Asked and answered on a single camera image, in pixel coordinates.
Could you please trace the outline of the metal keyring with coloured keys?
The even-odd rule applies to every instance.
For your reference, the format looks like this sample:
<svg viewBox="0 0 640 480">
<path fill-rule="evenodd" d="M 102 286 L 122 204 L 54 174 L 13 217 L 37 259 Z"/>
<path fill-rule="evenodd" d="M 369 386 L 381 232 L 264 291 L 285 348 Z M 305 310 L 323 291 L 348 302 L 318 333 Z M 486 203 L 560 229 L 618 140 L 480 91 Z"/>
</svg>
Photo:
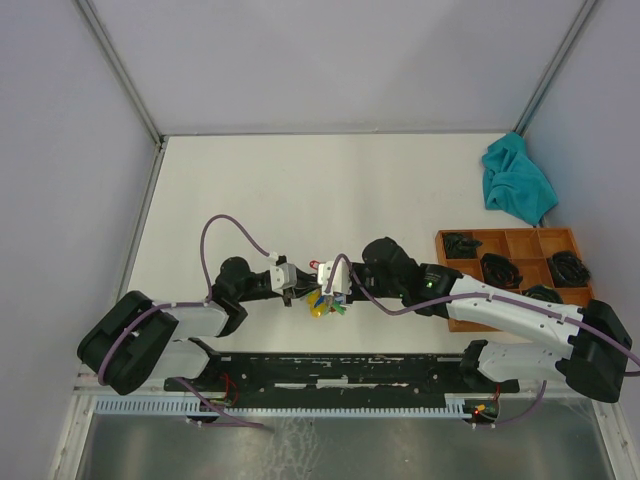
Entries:
<svg viewBox="0 0 640 480">
<path fill-rule="evenodd" d="M 309 266 L 316 274 L 316 283 L 319 263 L 320 262 L 316 260 L 312 260 L 309 263 Z M 307 295 L 307 304 L 309 306 L 310 313 L 314 318 L 320 318 L 333 313 L 344 315 L 346 313 L 347 295 L 322 295 L 320 286 L 317 284 L 315 290 Z"/>
</svg>

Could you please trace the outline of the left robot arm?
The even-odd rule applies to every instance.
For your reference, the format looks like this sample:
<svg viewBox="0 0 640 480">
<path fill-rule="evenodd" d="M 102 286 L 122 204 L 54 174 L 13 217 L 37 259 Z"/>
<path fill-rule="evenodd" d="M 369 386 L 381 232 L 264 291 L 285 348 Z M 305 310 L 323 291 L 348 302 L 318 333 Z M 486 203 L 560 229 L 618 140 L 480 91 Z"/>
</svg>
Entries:
<svg viewBox="0 0 640 480">
<path fill-rule="evenodd" d="M 242 257 L 220 267 L 207 299 L 156 305 L 138 290 L 125 294 L 85 335 L 77 357 L 98 376 L 99 383 L 120 395 L 147 380 L 186 377 L 209 390 L 221 378 L 220 364 L 204 337 L 235 333 L 248 316 L 246 302 L 280 299 L 286 307 L 318 288 L 316 276 L 286 261 L 253 272 Z"/>
</svg>

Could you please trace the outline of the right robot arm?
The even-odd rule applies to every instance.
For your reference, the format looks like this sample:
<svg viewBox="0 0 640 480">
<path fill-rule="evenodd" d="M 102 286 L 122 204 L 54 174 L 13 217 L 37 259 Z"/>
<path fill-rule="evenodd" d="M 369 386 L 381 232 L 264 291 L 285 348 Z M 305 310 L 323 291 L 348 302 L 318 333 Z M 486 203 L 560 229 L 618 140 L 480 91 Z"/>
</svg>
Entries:
<svg viewBox="0 0 640 480">
<path fill-rule="evenodd" d="M 391 238 L 367 245 L 347 266 L 353 301 L 398 299 L 416 313 L 485 325 L 520 337 L 518 344 L 477 340 L 458 368 L 467 389 L 511 380 L 562 381 L 592 400 L 615 403 L 627 365 L 638 362 L 632 339 L 613 308 L 545 302 L 499 289 L 440 264 L 417 263 Z"/>
</svg>

